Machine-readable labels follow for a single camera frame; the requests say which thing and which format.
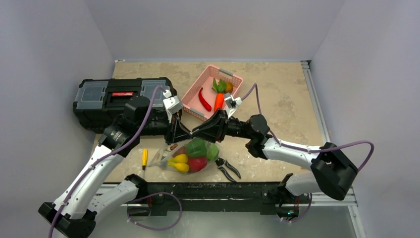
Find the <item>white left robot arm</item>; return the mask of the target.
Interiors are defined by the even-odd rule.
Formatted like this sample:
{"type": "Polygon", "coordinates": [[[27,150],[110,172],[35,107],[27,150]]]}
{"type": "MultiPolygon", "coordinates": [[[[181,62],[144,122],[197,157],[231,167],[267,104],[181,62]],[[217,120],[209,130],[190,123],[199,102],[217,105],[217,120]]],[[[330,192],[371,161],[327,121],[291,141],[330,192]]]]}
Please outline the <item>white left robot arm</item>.
{"type": "Polygon", "coordinates": [[[138,175],[128,175],[120,184],[97,195],[108,175],[140,142],[142,135],[162,135],[167,143],[186,140],[190,132],[180,121],[183,108],[177,96],[163,100],[164,116],[152,115],[153,98],[135,96],[125,104],[123,113],[104,130],[93,154],[72,184],[53,202],[45,202],[39,214],[50,223],[50,234],[59,231],[68,238],[87,238],[96,224],[126,202],[148,201],[153,194],[138,175]]]}

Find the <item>red apple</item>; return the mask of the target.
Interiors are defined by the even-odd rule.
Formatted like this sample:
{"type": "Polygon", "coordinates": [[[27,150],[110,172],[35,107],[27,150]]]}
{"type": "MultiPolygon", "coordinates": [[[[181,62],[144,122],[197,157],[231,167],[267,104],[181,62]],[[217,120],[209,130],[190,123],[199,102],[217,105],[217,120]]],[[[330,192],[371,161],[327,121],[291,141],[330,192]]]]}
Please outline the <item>red apple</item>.
{"type": "Polygon", "coordinates": [[[188,160],[189,172],[190,173],[199,172],[200,170],[205,168],[207,164],[208,164],[208,161],[206,157],[194,157],[194,158],[191,157],[188,160]]]}

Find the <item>clear dotted zip top bag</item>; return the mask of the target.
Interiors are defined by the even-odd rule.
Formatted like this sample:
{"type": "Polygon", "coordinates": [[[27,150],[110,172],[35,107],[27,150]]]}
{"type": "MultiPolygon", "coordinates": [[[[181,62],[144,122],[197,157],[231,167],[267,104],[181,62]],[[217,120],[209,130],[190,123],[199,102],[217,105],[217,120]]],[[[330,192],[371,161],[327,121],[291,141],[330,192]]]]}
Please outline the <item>clear dotted zip top bag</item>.
{"type": "Polygon", "coordinates": [[[217,160],[219,154],[220,150],[215,143],[194,138],[164,145],[153,156],[149,166],[182,174],[193,174],[217,160]]]}

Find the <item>yellow banana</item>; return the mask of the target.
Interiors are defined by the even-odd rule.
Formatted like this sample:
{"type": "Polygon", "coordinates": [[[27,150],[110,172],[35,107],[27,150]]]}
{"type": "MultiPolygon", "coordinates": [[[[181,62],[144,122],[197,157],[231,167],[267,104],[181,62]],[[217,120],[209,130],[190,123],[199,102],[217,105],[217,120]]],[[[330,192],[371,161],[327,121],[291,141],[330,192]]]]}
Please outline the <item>yellow banana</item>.
{"type": "Polygon", "coordinates": [[[169,164],[173,164],[173,163],[184,163],[187,164],[188,163],[188,156],[186,154],[179,154],[173,158],[170,158],[168,160],[169,164]]]}

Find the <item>green striped watermelon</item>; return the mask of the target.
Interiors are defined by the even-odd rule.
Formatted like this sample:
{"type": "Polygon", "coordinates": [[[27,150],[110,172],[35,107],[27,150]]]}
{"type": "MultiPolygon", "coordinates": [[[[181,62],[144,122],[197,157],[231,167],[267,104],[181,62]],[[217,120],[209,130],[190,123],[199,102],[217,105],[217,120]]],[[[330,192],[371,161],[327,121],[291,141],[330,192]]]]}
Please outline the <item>green striped watermelon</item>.
{"type": "Polygon", "coordinates": [[[207,155],[206,158],[209,162],[213,162],[215,160],[217,160],[219,158],[219,149],[217,147],[217,145],[215,144],[210,144],[207,147],[207,155]]]}

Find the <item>purple grape bunch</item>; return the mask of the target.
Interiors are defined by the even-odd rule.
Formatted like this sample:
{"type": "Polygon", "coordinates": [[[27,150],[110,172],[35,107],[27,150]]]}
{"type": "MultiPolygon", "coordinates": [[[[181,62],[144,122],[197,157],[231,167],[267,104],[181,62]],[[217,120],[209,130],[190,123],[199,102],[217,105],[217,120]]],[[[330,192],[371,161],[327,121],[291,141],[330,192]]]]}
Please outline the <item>purple grape bunch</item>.
{"type": "Polygon", "coordinates": [[[173,144],[173,145],[171,145],[171,147],[170,147],[170,151],[171,151],[171,153],[172,153],[172,157],[176,157],[176,156],[178,156],[178,155],[180,155],[180,154],[186,154],[187,152],[186,152],[186,147],[185,147],[185,145],[184,144],[173,144]]]}

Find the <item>green bell pepper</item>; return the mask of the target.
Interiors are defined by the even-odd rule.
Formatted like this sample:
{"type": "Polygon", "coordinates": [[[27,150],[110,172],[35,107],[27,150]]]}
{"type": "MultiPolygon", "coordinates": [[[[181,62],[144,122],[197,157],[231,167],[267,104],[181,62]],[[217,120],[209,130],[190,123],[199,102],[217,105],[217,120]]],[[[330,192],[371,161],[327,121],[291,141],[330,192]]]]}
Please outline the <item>green bell pepper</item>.
{"type": "Polygon", "coordinates": [[[203,157],[207,155],[206,142],[194,138],[185,145],[186,153],[190,158],[203,157]]]}

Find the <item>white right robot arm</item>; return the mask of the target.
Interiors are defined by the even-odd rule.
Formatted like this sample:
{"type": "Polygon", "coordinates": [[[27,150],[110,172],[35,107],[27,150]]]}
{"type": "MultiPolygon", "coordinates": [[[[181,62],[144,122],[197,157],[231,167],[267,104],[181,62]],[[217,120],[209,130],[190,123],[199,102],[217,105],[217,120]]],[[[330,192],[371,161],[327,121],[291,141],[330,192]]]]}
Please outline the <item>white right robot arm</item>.
{"type": "Polygon", "coordinates": [[[279,198],[285,202],[313,192],[323,192],[332,199],[344,200],[359,170],[338,146],[330,142],[323,146],[280,142],[269,132],[267,121],[261,114],[240,121],[229,118],[226,111],[218,110],[194,128],[192,136],[212,143],[222,142],[226,136],[246,138],[249,142],[245,147],[252,156],[280,160],[309,170],[307,174],[290,176],[278,188],[279,198]]]}

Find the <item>pink perforated plastic basket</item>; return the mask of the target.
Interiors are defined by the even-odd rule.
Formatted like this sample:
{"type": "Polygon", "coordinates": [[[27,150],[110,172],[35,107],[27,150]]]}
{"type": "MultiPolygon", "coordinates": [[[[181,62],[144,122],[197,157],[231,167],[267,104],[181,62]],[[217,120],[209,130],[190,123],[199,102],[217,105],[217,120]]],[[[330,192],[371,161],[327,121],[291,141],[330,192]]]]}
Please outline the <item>pink perforated plastic basket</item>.
{"type": "Polygon", "coordinates": [[[214,107],[214,101],[216,98],[216,92],[212,90],[213,80],[218,82],[220,79],[228,81],[233,84],[232,95],[237,97],[239,94],[240,87],[243,83],[243,78],[230,73],[215,65],[208,65],[205,70],[200,74],[192,86],[187,90],[182,98],[183,110],[194,117],[206,121],[213,115],[213,110],[207,112],[199,101],[198,92],[203,87],[203,97],[205,100],[214,107]]]}

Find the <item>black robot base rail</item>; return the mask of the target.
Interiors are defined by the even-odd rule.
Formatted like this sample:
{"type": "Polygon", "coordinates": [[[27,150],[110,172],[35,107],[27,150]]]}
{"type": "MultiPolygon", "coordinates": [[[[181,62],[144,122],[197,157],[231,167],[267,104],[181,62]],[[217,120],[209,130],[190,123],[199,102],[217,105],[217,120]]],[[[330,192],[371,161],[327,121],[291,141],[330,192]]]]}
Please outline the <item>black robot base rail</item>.
{"type": "Polygon", "coordinates": [[[137,202],[126,203],[133,217],[166,216],[183,212],[256,212],[296,218],[310,201],[308,195],[294,196],[281,182],[146,182],[129,175],[139,185],[137,202]]]}

